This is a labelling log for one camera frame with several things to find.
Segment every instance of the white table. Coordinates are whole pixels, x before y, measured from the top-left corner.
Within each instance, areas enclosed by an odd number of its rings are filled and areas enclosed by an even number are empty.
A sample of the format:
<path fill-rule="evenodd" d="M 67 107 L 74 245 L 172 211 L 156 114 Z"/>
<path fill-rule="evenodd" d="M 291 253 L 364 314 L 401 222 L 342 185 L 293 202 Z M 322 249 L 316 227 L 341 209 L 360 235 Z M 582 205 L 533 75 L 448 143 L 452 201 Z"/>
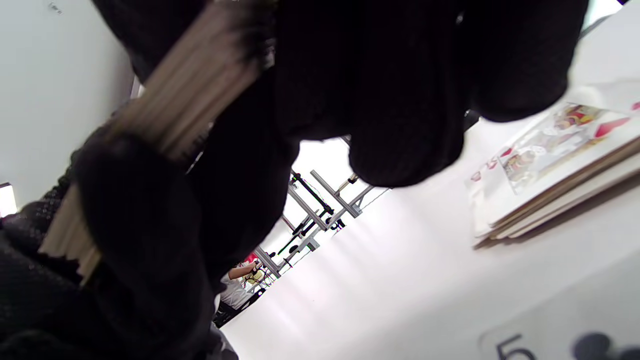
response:
<path fill-rule="evenodd" d="M 635 1 L 585 38 L 576 83 L 640 78 L 638 18 Z M 485 331 L 640 251 L 640 188 L 525 243 L 472 250 L 462 179 L 525 123 L 474 126 L 456 164 L 382 196 L 287 272 L 224 326 L 241 359 L 477 359 Z"/>

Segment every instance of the white wall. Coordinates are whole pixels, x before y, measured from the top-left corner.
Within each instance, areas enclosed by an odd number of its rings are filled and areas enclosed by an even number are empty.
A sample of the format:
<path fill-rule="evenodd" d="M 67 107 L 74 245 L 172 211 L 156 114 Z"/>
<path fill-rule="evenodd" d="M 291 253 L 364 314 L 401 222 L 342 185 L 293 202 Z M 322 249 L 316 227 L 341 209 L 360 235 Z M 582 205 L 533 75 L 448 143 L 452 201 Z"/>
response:
<path fill-rule="evenodd" d="M 640 51 L 633 39 L 640 32 L 639 15 L 640 1 L 630 1 L 625 11 L 607 19 L 580 41 L 571 71 L 573 86 L 640 78 Z"/>
<path fill-rule="evenodd" d="M 614 14 L 620 9 L 622 9 L 622 5 L 618 0 L 590 0 L 582 27 L 586 28 L 599 18 Z"/>
<path fill-rule="evenodd" d="M 89 0 L 0 8 L 0 183 L 18 206 L 62 175 L 70 153 L 129 97 L 124 50 Z"/>

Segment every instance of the card deck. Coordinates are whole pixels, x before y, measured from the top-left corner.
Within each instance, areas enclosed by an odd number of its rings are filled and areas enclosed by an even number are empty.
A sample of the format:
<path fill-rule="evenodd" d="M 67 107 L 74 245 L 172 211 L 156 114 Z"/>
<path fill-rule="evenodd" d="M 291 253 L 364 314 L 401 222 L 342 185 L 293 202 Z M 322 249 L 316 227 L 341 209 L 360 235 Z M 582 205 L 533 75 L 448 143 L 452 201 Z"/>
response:
<path fill-rule="evenodd" d="M 636 154 L 631 158 L 623 160 L 621 163 L 618 163 L 609 170 L 592 177 L 579 187 L 570 190 L 560 198 L 552 201 L 540 210 L 537 210 L 531 216 L 511 225 L 500 234 L 496 235 L 496 239 L 517 238 L 524 235 L 539 225 L 544 224 L 546 221 L 564 213 L 581 202 L 588 200 L 598 193 L 638 174 L 639 172 L 640 154 Z"/>
<path fill-rule="evenodd" d="M 474 214 L 474 245 L 507 236 L 508 229 L 548 220 L 567 204 L 547 208 L 545 216 L 538 213 L 531 221 L 527 217 L 640 151 L 640 82 L 587 86 L 567 98 L 589 104 L 554 106 L 465 180 Z"/>

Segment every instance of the number 5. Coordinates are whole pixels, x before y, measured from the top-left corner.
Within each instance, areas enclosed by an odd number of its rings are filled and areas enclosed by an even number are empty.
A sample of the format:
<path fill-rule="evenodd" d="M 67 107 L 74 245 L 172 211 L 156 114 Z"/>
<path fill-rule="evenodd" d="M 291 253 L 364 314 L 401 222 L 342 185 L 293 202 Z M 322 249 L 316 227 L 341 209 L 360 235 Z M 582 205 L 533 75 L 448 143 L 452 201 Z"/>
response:
<path fill-rule="evenodd" d="M 525 349 L 525 348 L 515 348 L 511 351 L 509 351 L 508 353 L 504 353 L 504 347 L 507 344 L 510 344 L 518 339 L 520 339 L 522 337 L 522 335 L 517 334 L 516 336 L 513 336 L 512 338 L 503 341 L 502 343 L 499 343 L 495 348 L 498 350 L 498 358 L 500 360 L 509 360 L 512 356 L 516 356 L 517 354 L 523 355 L 525 357 L 527 357 L 529 360 L 536 360 L 536 356 L 529 350 Z"/>

